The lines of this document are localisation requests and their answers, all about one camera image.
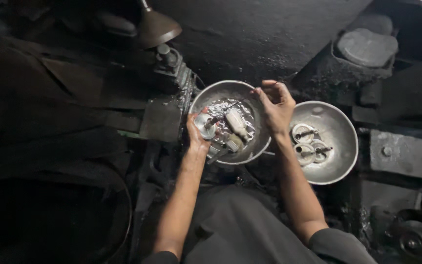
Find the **sleeve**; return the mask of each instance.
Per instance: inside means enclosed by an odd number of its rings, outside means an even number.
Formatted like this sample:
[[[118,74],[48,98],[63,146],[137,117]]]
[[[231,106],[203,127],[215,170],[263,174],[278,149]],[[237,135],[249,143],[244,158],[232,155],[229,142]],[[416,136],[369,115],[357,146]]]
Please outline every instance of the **sleeve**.
[[[308,247],[325,261],[344,264],[376,264],[364,245],[352,234],[326,228],[310,238]]]
[[[177,256],[170,251],[161,251],[150,255],[141,264],[178,264]]]

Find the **metal bowl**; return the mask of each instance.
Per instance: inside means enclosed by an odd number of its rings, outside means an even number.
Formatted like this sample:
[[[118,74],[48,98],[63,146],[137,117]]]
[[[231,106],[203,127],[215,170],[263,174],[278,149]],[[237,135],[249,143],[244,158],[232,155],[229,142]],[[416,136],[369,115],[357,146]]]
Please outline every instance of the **metal bowl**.
[[[354,167],[358,156],[356,131],[348,117],[333,105],[308,101],[296,105],[290,129],[299,123],[318,129],[320,139],[333,147],[324,162],[302,167],[308,182],[326,185],[343,179]]]
[[[255,89],[253,86],[241,81],[220,81],[206,87],[196,96],[190,106],[190,114],[196,114],[215,100],[227,98],[246,99],[245,102],[252,111],[255,120],[254,139],[242,151],[229,153],[217,159],[216,162],[218,163],[226,165],[245,164],[260,156],[271,142],[270,133],[265,124],[263,105],[257,97],[251,96],[250,94],[250,91],[253,89]],[[213,143],[209,149],[208,158],[212,158],[218,153],[220,148],[219,145]]]

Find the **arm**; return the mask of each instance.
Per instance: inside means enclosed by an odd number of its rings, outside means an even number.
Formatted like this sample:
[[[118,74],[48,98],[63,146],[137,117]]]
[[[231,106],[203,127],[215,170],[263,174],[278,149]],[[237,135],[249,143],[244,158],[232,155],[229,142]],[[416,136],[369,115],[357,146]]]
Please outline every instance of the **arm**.
[[[267,120],[273,139],[279,148],[278,158],[282,165],[279,182],[285,210],[292,219],[298,237],[308,244],[315,232],[328,228],[328,225],[322,207],[304,177],[291,144],[288,127],[295,101],[283,83],[265,80],[262,85],[263,89],[257,88],[255,92],[260,96],[268,115]]]
[[[209,142],[202,139],[191,115],[188,117],[187,129],[190,135],[190,147],[183,157],[175,190],[167,201],[159,220],[153,250],[154,253],[170,251],[179,260],[190,227],[201,174],[210,146]]]

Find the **dark clothing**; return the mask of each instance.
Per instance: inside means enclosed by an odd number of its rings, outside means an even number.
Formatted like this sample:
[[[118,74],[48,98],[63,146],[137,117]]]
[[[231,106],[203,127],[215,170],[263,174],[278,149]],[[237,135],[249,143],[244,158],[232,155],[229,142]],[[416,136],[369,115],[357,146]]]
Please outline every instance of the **dark clothing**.
[[[268,196],[241,187],[211,189],[196,202],[183,249],[187,264],[374,264],[351,234],[323,229],[308,248],[284,225]],[[143,264],[176,264],[159,252]]]

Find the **person's left hand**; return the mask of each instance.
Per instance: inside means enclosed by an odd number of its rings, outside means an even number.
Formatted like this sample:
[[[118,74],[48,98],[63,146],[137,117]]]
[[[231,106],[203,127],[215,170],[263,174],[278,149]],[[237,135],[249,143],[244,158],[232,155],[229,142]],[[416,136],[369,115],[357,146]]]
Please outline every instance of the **person's left hand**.
[[[206,150],[206,153],[208,153],[208,149],[211,146],[210,141],[206,141],[201,136],[200,131],[195,125],[195,117],[197,117],[198,114],[189,114],[188,120],[187,120],[187,129],[188,129],[188,135],[190,137],[190,148],[196,148],[197,150]]]

